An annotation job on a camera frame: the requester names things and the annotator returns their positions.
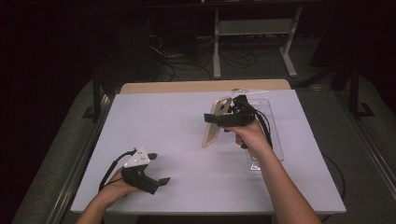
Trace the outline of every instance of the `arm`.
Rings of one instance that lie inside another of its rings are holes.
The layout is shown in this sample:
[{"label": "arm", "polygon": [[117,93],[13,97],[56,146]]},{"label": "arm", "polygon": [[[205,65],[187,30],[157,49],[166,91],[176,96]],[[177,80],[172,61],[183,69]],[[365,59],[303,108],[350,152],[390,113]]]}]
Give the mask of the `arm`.
[{"label": "arm", "polygon": [[318,216],[294,185],[262,132],[260,123],[255,120],[245,127],[229,127],[236,133],[235,143],[245,143],[251,156],[262,168],[262,178],[271,196],[279,223],[320,223]]},{"label": "arm", "polygon": [[84,212],[79,217],[77,224],[99,224],[107,208],[111,207],[117,200],[126,196],[131,192],[139,191],[139,189],[132,187],[125,183],[121,178],[120,170],[118,170],[108,183],[88,204]]}]

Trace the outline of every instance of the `left hand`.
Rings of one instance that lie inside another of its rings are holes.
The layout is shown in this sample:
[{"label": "left hand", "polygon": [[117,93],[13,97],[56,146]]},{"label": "left hand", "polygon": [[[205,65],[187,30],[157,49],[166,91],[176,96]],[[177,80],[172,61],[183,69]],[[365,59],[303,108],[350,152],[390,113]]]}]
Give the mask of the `left hand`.
[{"label": "left hand", "polygon": [[108,183],[112,181],[115,182],[104,186],[95,197],[95,200],[99,200],[102,204],[105,204],[107,208],[111,207],[116,201],[127,194],[141,191],[123,181],[121,169],[122,168],[120,168],[108,181]]}]

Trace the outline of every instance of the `white table surface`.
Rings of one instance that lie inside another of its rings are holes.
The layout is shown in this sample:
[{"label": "white table surface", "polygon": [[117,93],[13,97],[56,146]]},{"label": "white table surface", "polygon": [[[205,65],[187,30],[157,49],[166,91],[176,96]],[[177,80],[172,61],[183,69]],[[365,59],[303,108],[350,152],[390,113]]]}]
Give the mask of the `white table surface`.
[{"label": "white table surface", "polygon": [[[250,171],[233,133],[201,143],[204,113],[230,91],[119,94],[111,106],[71,211],[82,212],[96,195],[110,164],[134,147],[158,153],[146,169],[153,179],[171,177],[154,195],[130,194],[108,212],[132,215],[273,214],[260,171]],[[251,94],[268,99],[283,149],[283,166],[318,214],[346,211],[319,152],[295,91]],[[121,167],[128,159],[123,158]]]}]

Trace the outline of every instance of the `black clamp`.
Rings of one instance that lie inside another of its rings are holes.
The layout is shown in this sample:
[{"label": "black clamp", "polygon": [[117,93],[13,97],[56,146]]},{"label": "black clamp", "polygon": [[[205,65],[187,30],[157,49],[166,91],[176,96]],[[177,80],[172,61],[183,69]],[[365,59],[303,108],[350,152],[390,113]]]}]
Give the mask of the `black clamp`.
[{"label": "black clamp", "polygon": [[124,164],[121,169],[122,179],[125,183],[150,194],[154,194],[157,191],[158,187],[165,186],[171,179],[170,177],[166,177],[156,181],[146,176],[145,169],[149,166],[150,161],[153,161],[157,158],[157,154],[148,154],[146,150],[141,147],[139,149],[134,149],[134,151],[126,152],[119,156],[115,161],[113,161],[100,184],[99,190],[101,190],[105,186],[108,177],[114,170],[114,167],[117,165],[118,161],[126,155],[131,155],[131,158]]},{"label": "black clamp", "polygon": [[273,144],[268,119],[261,111],[248,103],[246,95],[238,95],[233,98],[233,105],[230,106],[228,114],[204,114],[205,122],[216,123],[220,127],[246,126],[253,122],[255,118],[257,118],[262,125],[262,130],[264,131],[268,144],[272,147]]}]

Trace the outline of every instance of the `metal frame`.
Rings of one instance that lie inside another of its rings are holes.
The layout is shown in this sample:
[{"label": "metal frame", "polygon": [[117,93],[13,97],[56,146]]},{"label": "metal frame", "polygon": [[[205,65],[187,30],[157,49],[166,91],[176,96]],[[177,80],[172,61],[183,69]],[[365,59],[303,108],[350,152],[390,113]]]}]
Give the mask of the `metal frame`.
[{"label": "metal frame", "polygon": [[286,43],[279,48],[283,62],[290,77],[297,77],[297,72],[291,62],[289,51],[300,19],[302,7],[297,7],[292,19],[255,20],[255,21],[220,21],[219,11],[215,15],[215,49],[213,53],[213,77],[221,78],[219,63],[219,36],[220,35],[279,35],[288,34]]}]

